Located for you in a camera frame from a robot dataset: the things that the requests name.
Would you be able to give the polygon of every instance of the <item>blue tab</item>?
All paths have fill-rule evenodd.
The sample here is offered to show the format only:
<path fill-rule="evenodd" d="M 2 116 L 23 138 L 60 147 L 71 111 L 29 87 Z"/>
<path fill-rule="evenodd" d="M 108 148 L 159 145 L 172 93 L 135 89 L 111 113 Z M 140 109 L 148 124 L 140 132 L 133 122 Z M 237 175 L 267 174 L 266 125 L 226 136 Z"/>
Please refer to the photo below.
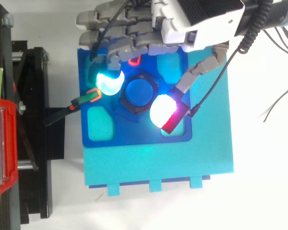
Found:
<path fill-rule="evenodd" d="M 120 195 L 120 184 L 108 184 L 108 196 Z"/>
<path fill-rule="evenodd" d="M 162 191 L 162 182 L 161 182 L 161 180 L 151 180 L 151 181 L 149 181 L 149 191 L 151 193 L 161 192 Z"/>
<path fill-rule="evenodd" d="M 190 188 L 202 188 L 202 177 L 201 176 L 190 177 Z"/>

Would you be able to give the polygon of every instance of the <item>hexagonal nut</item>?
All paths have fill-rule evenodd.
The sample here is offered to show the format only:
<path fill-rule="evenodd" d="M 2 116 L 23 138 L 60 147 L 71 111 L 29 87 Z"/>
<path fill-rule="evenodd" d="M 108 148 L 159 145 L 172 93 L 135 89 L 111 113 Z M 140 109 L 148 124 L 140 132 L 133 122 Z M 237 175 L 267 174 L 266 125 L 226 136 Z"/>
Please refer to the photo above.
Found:
<path fill-rule="evenodd" d="M 151 101 L 144 106 L 135 106 L 135 105 L 131 104 L 129 102 L 129 100 L 127 99 L 127 96 L 126 96 L 126 89 L 127 89 L 128 84 L 134 80 L 137 80 L 137 79 L 146 80 L 153 88 L 153 97 L 152 97 Z M 154 102 L 155 98 L 157 97 L 158 92 L 159 92 L 159 85 L 158 85 L 156 78 L 150 77 L 150 74 L 147 72 L 142 72 L 142 73 L 139 73 L 139 74 L 137 74 L 131 78 L 128 78 L 124 82 L 124 84 L 121 88 L 121 92 L 120 92 L 120 103 L 124 107 L 126 107 L 131 113 L 138 115 L 138 114 L 141 114 L 141 113 L 144 113 L 144 112 L 150 110 L 150 107 L 151 107 L 152 103 Z"/>

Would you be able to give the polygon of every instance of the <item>black metal bracket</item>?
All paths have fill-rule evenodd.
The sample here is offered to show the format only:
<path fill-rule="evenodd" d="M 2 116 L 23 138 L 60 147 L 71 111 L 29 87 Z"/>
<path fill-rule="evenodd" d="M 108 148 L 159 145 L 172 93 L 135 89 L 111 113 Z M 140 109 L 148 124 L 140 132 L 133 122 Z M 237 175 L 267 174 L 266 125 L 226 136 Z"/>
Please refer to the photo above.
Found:
<path fill-rule="evenodd" d="M 38 169 L 19 170 L 21 224 L 29 222 L 29 214 L 40 213 L 42 219 L 52 214 L 50 161 L 64 158 L 65 130 L 64 119 L 50 127 L 44 125 L 45 119 L 61 108 L 48 105 L 46 51 L 41 47 L 27 49 L 25 44 L 12 42 L 12 47 L 24 48 L 17 49 L 22 57 L 13 62 L 16 98 L 26 106 L 18 116 L 23 124 L 23 128 L 18 126 L 18 160 L 34 160 Z"/>

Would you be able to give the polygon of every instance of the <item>red clamp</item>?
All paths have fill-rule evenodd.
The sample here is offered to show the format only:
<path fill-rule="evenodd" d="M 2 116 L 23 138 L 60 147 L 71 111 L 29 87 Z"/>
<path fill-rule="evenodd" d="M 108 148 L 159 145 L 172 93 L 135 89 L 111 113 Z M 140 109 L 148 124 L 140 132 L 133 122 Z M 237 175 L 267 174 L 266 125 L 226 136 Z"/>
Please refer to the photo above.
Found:
<path fill-rule="evenodd" d="M 17 180 L 16 105 L 0 100 L 0 194 Z"/>

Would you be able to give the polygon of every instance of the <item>coiled cable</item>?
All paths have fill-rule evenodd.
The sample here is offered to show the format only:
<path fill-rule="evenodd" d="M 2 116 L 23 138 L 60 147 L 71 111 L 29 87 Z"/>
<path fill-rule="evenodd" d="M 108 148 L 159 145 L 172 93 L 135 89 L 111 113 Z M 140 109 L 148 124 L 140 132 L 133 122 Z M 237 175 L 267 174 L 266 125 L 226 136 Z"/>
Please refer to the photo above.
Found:
<path fill-rule="evenodd" d="M 255 39 L 258 37 L 258 34 L 263 29 L 263 26 L 268 20 L 270 10 L 273 5 L 273 0 L 259 0 L 258 9 L 253 15 L 249 29 L 245 34 L 243 40 L 239 44 L 239 53 L 247 54 L 250 47 L 253 45 Z"/>

